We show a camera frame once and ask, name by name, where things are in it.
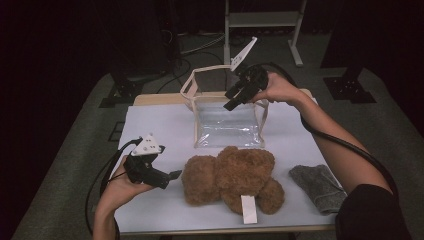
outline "gray cloth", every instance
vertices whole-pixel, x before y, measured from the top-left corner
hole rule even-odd
[[[330,169],[325,165],[316,167],[295,166],[290,176],[306,192],[322,214],[337,213],[346,193],[339,186]]]

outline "brown teddy bear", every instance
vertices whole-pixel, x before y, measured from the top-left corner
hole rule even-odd
[[[229,146],[218,156],[190,158],[182,174],[185,200],[199,206],[219,199],[242,214],[241,195],[255,196],[266,214],[276,213],[284,202],[284,190],[271,177],[274,155],[262,149]]]

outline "handheld controller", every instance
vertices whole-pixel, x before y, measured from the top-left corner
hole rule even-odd
[[[182,170],[173,171],[169,174],[155,169],[153,161],[165,150],[159,146],[153,135],[144,138],[137,147],[128,155],[124,163],[128,178],[133,183],[145,183],[154,187],[165,189],[171,180],[177,179]]]
[[[230,99],[224,105],[228,111],[232,111],[242,103],[246,104],[260,90],[265,90],[268,86],[268,73],[261,65],[246,67],[242,64],[237,67],[235,74],[240,80],[225,93]]]

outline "floor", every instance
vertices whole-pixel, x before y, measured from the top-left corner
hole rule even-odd
[[[182,51],[188,51],[212,41],[217,36],[180,36]],[[321,69],[320,62],[330,37],[301,34],[298,40],[303,67],[296,67],[287,40],[290,34],[258,36],[259,41],[245,60],[246,63],[275,62],[290,72],[298,86],[309,89],[322,108],[336,121],[360,139],[392,172],[401,194],[401,207],[414,239],[424,239],[424,140],[393,101],[384,83],[364,70],[359,80],[376,103],[352,104],[334,100],[323,78],[340,76],[345,69]],[[234,56],[248,37],[233,39]],[[222,45],[216,44],[195,54],[183,56],[181,65],[161,79],[146,83],[141,94],[179,92],[194,68],[218,65],[222,62]],[[207,91],[225,90],[230,83],[214,82]],[[100,107],[114,89],[110,75],[99,79],[87,98],[54,163],[44,179],[27,214],[13,239],[90,239],[85,202],[88,202],[88,223],[91,225],[97,201],[96,175],[118,147],[128,103]],[[94,193],[88,194],[94,186]],[[335,239],[333,231],[295,233],[296,239]],[[122,239],[156,240],[160,236],[122,236]],[[233,234],[174,236],[173,239],[255,240],[289,239],[281,234]]]

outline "ziploc bag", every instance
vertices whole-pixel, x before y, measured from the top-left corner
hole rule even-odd
[[[216,78],[216,71],[226,71],[230,65],[194,69],[181,88],[187,107],[193,112],[194,147],[245,148],[265,147],[262,129],[268,115],[268,101],[240,104],[228,111],[223,106],[229,101],[225,92],[202,92],[199,85]]]

